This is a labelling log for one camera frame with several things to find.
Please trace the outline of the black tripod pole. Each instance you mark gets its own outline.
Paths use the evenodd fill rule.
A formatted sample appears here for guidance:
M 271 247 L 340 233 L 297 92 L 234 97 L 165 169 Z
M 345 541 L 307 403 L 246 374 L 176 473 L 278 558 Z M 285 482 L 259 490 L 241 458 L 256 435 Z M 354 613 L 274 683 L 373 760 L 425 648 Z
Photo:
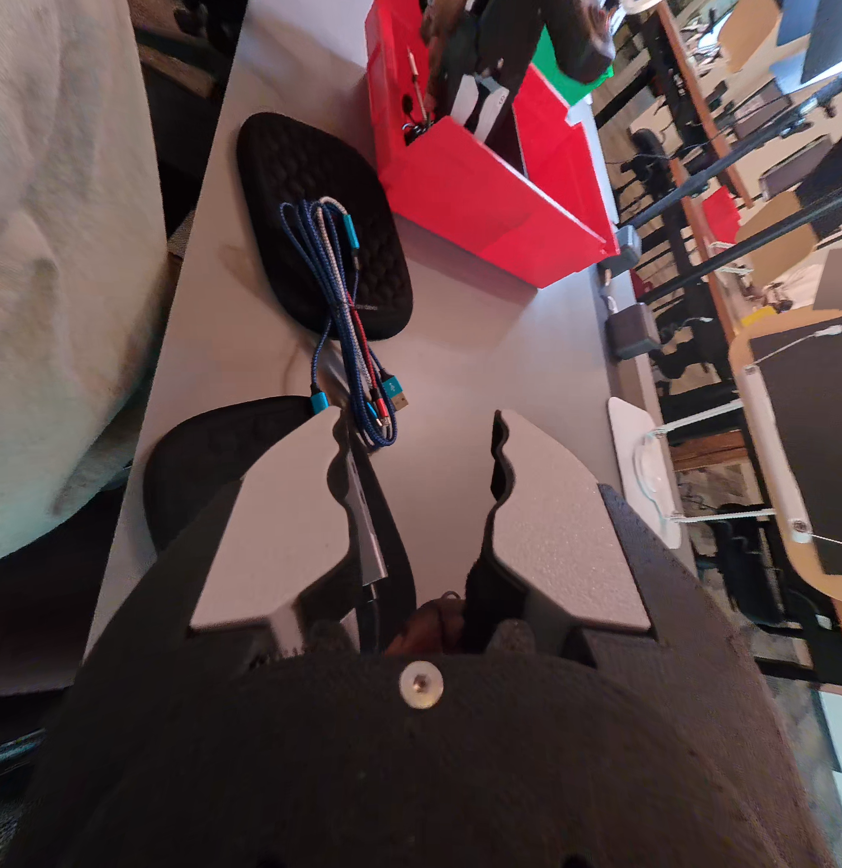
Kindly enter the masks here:
M 784 219 L 775 222 L 773 225 L 764 228 L 763 230 L 749 236 L 742 242 L 738 242 L 723 250 L 718 255 L 706 259 L 701 264 L 690 266 L 682 274 L 672 278 L 658 288 L 647 292 L 643 297 L 643 302 L 647 305 L 654 301 L 664 298 L 665 296 L 680 290 L 688 288 L 700 279 L 713 274 L 727 266 L 736 259 L 743 258 L 752 252 L 761 249 L 763 246 L 776 241 L 778 238 L 785 236 L 788 233 L 793 233 L 799 230 L 802 226 L 810 224 L 814 219 L 823 218 L 829 212 L 842 207 L 842 187 L 829 192 L 827 195 L 817 200 L 815 203 L 806 208 L 801 208 L 792 215 L 786 216 Z
M 754 150 L 765 146 L 776 138 L 788 138 L 806 131 L 811 126 L 810 114 L 816 110 L 823 109 L 827 116 L 832 116 L 833 100 L 840 94 L 842 94 L 842 72 L 803 103 L 787 109 L 755 130 L 708 168 L 695 175 L 688 175 L 686 181 L 679 184 L 661 200 L 655 201 L 653 205 L 637 213 L 627 222 L 627 225 L 638 230 L 684 198 L 693 196 L 704 188 L 710 179 L 725 173 L 736 162 Z

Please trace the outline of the red bag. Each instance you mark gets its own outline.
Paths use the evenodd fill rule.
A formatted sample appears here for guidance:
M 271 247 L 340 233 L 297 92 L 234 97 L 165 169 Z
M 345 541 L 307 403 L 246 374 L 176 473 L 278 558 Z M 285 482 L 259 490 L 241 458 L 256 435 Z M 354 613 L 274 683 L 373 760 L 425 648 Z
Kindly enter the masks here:
M 733 245 L 741 227 L 741 212 L 726 187 L 719 187 L 700 203 L 712 243 Z

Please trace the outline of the red plastic bin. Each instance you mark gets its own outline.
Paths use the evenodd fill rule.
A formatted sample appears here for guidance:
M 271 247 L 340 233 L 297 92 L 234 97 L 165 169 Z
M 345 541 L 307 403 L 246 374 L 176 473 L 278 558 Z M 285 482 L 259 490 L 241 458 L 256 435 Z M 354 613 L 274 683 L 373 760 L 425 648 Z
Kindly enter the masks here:
M 366 67 L 378 177 L 393 211 L 536 287 L 619 254 L 589 135 L 533 65 L 491 134 L 449 116 L 411 133 L 429 76 L 420 2 L 373 2 Z

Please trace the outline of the green plastic bin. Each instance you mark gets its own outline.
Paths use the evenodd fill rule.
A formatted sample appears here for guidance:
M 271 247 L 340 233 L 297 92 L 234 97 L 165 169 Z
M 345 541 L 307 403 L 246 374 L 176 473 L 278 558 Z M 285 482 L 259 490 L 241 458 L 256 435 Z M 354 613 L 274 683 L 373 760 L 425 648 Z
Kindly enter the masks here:
M 532 62 L 539 73 L 570 107 L 583 101 L 614 74 L 613 66 L 610 65 L 600 77 L 587 84 L 567 76 L 557 66 L 553 42 L 547 28 L 542 31 Z

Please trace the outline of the black foam pad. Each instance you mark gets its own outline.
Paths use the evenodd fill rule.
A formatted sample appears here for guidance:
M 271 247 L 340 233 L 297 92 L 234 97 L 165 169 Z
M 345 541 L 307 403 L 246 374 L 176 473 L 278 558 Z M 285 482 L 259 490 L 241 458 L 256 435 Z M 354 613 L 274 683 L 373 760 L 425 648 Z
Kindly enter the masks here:
M 315 417 L 303 396 L 274 396 L 225 406 L 177 425 L 155 445 L 143 476 L 143 509 L 155 551 L 163 553 L 224 485 L 239 479 L 271 447 Z M 357 473 L 385 575 L 370 582 L 360 603 L 363 648 L 383 652 L 416 607 L 405 547 L 360 436 L 350 436 Z
M 283 114 L 253 114 L 236 142 L 241 187 L 271 291 L 299 325 L 320 333 L 326 302 L 285 233 L 280 206 L 331 197 L 360 238 L 357 305 L 366 337 L 388 340 L 413 312 L 412 283 L 384 189 L 361 153 L 340 138 Z

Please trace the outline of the person's left hand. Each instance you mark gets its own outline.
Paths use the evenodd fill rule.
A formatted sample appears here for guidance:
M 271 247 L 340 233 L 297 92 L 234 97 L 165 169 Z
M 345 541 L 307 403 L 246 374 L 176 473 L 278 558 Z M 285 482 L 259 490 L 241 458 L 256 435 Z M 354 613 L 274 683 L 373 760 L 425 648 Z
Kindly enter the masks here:
M 431 73 L 440 65 L 448 39 L 458 27 L 464 11 L 465 1 L 426 2 L 419 33 L 428 51 Z

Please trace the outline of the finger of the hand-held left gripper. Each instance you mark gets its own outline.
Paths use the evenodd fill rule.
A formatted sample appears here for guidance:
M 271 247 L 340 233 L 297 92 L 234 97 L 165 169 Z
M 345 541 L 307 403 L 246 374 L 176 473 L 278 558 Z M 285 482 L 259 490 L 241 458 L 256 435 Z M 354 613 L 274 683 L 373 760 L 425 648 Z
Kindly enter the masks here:
M 470 133 L 491 134 L 511 92 L 496 80 L 474 80 L 477 100 L 470 111 Z
M 481 105 L 480 80 L 475 74 L 463 75 L 451 105 L 449 116 L 454 122 L 469 122 Z

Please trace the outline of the white stand base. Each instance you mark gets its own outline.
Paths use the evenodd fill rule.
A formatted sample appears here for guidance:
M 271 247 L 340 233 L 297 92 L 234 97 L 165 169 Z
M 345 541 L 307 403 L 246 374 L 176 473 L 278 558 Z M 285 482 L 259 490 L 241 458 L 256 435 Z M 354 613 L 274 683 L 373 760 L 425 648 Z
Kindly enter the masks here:
M 616 396 L 608 414 L 624 499 L 668 549 L 680 548 L 681 526 L 674 520 L 680 510 L 653 418 Z

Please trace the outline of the person's beige sweatshirt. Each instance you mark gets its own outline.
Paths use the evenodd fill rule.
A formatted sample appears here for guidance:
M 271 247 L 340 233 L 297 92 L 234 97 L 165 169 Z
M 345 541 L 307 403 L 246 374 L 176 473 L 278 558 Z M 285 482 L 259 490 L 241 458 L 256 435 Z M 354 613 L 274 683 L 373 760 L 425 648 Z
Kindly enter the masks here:
M 0 1 L 0 559 L 131 461 L 167 266 L 127 2 Z

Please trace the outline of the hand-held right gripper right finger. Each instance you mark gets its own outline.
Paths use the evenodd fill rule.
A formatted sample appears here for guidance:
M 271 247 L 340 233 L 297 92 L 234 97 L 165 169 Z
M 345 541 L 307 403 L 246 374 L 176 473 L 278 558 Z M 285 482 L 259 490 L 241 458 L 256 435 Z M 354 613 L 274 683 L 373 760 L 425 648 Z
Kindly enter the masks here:
M 513 410 L 492 426 L 492 494 L 467 576 L 464 640 L 520 620 L 537 642 L 579 628 L 644 636 L 652 623 L 593 474 Z

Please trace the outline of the black display panel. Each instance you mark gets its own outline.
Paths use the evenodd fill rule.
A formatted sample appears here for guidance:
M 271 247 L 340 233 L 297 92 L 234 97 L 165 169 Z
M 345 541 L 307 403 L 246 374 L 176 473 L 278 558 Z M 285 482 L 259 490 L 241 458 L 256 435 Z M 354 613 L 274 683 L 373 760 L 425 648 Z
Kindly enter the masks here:
M 745 327 L 729 364 L 785 555 L 842 602 L 842 311 Z

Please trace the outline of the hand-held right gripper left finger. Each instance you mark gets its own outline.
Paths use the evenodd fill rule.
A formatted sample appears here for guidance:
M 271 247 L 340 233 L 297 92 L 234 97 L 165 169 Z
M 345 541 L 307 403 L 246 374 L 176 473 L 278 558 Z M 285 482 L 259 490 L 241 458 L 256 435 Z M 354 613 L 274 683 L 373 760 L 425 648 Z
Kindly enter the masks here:
M 279 652 L 302 652 L 314 624 L 337 623 L 360 650 L 364 537 L 347 450 L 341 411 L 332 406 L 244 474 L 193 630 L 263 626 Z

